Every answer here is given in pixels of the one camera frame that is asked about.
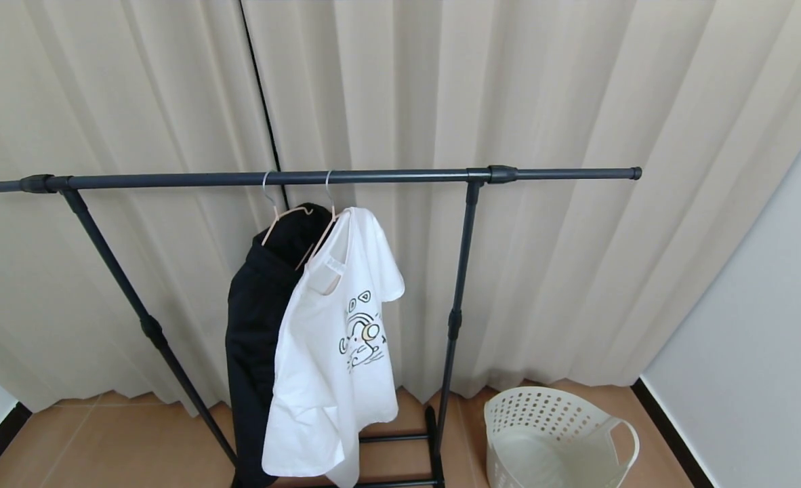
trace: black metal clothes rack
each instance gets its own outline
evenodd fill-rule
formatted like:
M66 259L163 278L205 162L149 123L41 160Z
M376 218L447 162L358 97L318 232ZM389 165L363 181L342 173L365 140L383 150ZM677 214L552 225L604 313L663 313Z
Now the black metal clothes rack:
M162 327L154 319L144 303L132 287L127 274L115 258L106 239L100 232L81 198L79 190L95 188L165 188L165 186L261 186L267 185L317 185L337 183L414 183L414 182L466 182L466 209L464 224L460 238L460 253L457 259L457 278L455 281L454 300L448 316L448 342L446 361L443 367L442 390L440 393L440 411L434 414L434 408L425 410L426 431L409 435L364 436L361 442L412 441L427 439L431 458L431 478L409 479L403 481L360 483L360 488L389 488L394 486L436 486L444 488L446 479L440 456L440 445L443 430L446 426L449 387L452 381L455 346L461 327L461 303L464 298L466 269L470 259L472 243L472 225L476 215L479 189L488 184L515 182L516 180L601 180L628 179L638 180L642 177L641 167L626 169L516 169L509 166L469 167L469 169L385 169L385 170L352 170L352 171L297 171L265 173L193 173L169 175L119 175L119 176L52 176L34 175L20 180L0 182L0 192L33 192L34 194L53 194L59 192L66 203L75 212L85 232L93 241L103 262L127 297L141 323L144 335L169 365L175 378L193 402L197 411L205 420L208 429L217 438L217 442L232 464L237 463L235 451L221 432L214 417L205 406L201 396L192 385L178 358L171 351L165 339Z

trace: curtain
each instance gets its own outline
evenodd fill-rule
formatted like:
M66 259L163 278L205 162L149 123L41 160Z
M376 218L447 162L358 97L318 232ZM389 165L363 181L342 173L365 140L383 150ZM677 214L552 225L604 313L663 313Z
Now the curtain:
M0 179L273 169L254 59L283 170L644 167L483 188L464 395L634 381L801 147L799 0L23 2L0 3ZM424 399L464 185L331 192L388 235L407 282L385 309L395 380ZM206 403L227 401L225 294L270 223L261 190L84 197ZM33 409L184 396L60 197L0 195L0 383Z

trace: cartoon print on shirt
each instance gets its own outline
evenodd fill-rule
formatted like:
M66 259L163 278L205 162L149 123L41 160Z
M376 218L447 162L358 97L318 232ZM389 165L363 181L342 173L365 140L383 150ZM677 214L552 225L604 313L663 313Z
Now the cartoon print on shirt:
M382 351L386 337L382 332L382 324L379 323L379 313L371 316L366 312L353 313L360 303L370 302L371 293L369 290L363 291L358 299L349 300L347 308L347 336L341 338L339 350L341 354L346 354L351 350L347 358L347 368L352 371L357 365L370 364L377 359L384 357Z

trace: floor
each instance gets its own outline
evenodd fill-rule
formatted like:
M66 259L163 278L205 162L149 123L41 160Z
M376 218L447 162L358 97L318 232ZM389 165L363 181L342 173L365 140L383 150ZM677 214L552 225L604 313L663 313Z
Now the floor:
M692 486L658 430L629 388L581 386L568 381L553 387L574 393L636 427L642 449L624 488ZM497 393L484 389L472 399L450 396L443 441L449 488L487 488L485 423L482 409ZM400 415L366 433L424 430L422 405L398 390ZM431 400L438 404L438 397ZM211 409L233 440L231 412ZM629 456L629 433L615 430L621 456ZM384 481L430 476L425 441L363 445L361 480ZM60 401L34 414L0 458L0 487L174 486L227 488L233 475L208 429L180 404L165 405L152 394L127 399L115 392L92 399ZM320 485L314 479L280 479L274 486Z

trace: basket bottom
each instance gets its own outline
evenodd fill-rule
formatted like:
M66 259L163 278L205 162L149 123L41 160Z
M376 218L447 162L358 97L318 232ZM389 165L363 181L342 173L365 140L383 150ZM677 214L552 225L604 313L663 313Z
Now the basket bottom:
M493 446L500 453L499 460L503 467L522 488L574 486L571 473L562 460L561 450L544 441L542 436L521 430L503 432L493 439Z

